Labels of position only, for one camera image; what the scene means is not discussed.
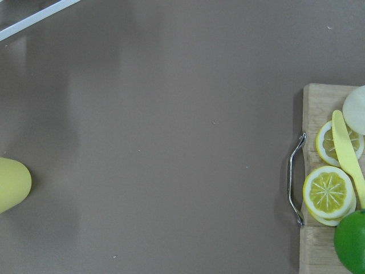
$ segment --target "wooden cutting board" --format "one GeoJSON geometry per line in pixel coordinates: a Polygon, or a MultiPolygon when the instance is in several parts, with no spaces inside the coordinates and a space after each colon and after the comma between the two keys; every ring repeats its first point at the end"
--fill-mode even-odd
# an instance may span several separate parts
{"type": "MultiPolygon", "coordinates": [[[[308,84],[303,93],[303,131],[307,140],[303,146],[306,176],[314,169],[327,165],[318,155],[315,138],[319,129],[332,118],[334,110],[342,110],[346,96],[357,87],[308,84]]],[[[365,170],[364,154],[359,160],[365,170]]],[[[335,228],[316,221],[302,205],[305,226],[300,231],[299,274],[351,274],[335,253],[335,228]]]]}

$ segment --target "yellow knife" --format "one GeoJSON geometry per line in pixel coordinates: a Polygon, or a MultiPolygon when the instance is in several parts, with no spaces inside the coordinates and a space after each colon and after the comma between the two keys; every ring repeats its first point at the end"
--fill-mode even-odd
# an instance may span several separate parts
{"type": "Polygon", "coordinates": [[[361,208],[365,208],[364,176],[348,135],[342,112],[339,110],[332,113],[332,134],[338,162],[342,169],[353,178],[361,208]]]}

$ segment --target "onion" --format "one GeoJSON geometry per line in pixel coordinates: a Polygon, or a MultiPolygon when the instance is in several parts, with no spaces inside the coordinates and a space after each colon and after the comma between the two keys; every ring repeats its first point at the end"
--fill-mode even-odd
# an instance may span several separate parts
{"type": "Polygon", "coordinates": [[[350,129],[365,135],[365,86],[354,89],[347,96],[342,113],[350,129]]]}

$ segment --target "lemon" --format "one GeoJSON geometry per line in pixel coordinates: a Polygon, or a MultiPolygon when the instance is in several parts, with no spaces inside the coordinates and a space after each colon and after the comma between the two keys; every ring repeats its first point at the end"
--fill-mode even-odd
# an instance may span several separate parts
{"type": "Polygon", "coordinates": [[[309,174],[304,182],[304,202],[309,211],[320,218],[343,217],[354,197],[350,178],[338,167],[320,167],[309,174]]]}
{"type": "Polygon", "coordinates": [[[343,216],[341,216],[339,218],[325,219],[325,218],[322,218],[322,217],[317,216],[316,214],[314,214],[310,210],[309,210],[309,213],[310,213],[310,215],[313,216],[313,218],[315,218],[320,223],[325,224],[325,225],[329,225],[330,227],[335,227],[335,226],[337,226],[340,223],[340,221],[344,217],[346,217],[347,215],[353,213],[355,210],[356,210],[356,197],[354,196],[352,198],[351,205],[350,205],[350,208],[348,209],[348,211],[343,216]]]}
{"type": "MultiPolygon", "coordinates": [[[[352,146],[354,147],[356,157],[359,159],[364,151],[364,136],[353,131],[348,126],[347,131],[350,136],[352,146]]],[[[322,160],[332,166],[340,166],[332,137],[332,121],[325,123],[319,130],[315,140],[315,146],[322,160]]]]}

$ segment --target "yellow plastic cup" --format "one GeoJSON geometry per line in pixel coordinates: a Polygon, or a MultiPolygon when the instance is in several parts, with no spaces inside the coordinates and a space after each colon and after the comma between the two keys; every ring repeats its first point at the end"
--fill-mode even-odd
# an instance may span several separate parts
{"type": "Polygon", "coordinates": [[[0,213],[23,201],[30,188],[29,170],[18,161],[0,157],[0,213]]]}

